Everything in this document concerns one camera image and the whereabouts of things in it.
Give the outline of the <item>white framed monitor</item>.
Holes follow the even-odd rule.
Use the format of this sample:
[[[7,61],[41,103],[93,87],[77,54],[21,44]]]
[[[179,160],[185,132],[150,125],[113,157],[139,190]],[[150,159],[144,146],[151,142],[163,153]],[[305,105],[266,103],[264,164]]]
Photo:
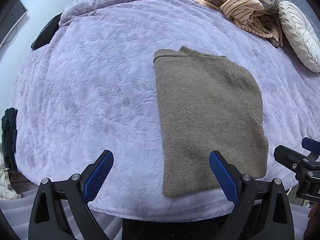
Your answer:
[[[9,41],[7,41],[10,33],[16,29],[17,24],[20,20],[27,14],[28,9],[21,2],[17,0],[14,6],[9,10],[7,16],[1,21],[1,46]]]

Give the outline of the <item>lavender embossed bed blanket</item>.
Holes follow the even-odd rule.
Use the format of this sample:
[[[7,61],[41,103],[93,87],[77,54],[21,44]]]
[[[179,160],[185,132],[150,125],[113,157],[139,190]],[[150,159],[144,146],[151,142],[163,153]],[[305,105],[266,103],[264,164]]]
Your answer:
[[[154,54],[187,47],[225,56],[247,69],[261,92],[268,139],[264,180],[295,185],[274,149],[300,150],[319,139],[319,73],[283,46],[238,28],[195,0],[74,0],[49,44],[34,50],[17,77],[16,163],[32,182],[82,171],[103,150],[114,167],[95,211],[158,222],[203,220],[229,213],[222,190],[163,194],[164,151]]]

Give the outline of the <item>dark green hanging cloth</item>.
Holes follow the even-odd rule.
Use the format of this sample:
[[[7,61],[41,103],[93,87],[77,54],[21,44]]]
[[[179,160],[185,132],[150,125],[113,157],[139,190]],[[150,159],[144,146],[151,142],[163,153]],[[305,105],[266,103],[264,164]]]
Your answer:
[[[15,160],[17,139],[17,113],[18,110],[11,107],[5,110],[4,116],[1,119],[4,165],[10,171],[17,171]]]

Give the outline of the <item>round cream pleated pillow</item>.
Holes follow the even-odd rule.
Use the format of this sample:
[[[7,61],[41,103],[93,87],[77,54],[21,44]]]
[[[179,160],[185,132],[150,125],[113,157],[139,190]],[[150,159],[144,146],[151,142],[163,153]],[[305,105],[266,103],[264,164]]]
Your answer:
[[[279,20],[297,57],[308,70],[319,73],[319,38],[303,12],[290,1],[280,1]]]

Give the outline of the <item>striped beige clothing pile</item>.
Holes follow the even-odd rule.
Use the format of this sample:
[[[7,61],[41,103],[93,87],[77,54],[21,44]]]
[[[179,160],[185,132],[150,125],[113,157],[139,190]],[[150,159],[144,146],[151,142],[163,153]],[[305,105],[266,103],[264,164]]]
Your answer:
[[[195,0],[216,9],[240,29],[267,39],[272,46],[283,46],[278,16],[279,0]]]

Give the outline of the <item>black bed corner pad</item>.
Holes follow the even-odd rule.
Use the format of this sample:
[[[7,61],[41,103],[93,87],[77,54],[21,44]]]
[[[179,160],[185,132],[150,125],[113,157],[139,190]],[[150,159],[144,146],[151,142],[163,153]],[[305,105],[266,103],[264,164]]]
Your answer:
[[[54,34],[59,29],[59,22],[61,18],[61,13],[54,16],[47,24],[46,26],[41,30],[37,38],[33,41],[31,44],[32,50],[37,50],[41,48],[42,46],[45,46],[50,43],[52,40]]]

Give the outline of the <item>brown knit sweater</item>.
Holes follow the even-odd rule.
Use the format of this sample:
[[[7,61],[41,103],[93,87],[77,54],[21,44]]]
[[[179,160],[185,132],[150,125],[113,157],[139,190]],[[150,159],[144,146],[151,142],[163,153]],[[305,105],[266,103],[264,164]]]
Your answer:
[[[252,74],[225,56],[181,47],[154,54],[164,151],[163,194],[177,198],[219,187],[209,155],[219,151],[241,173],[262,178],[268,139]]]

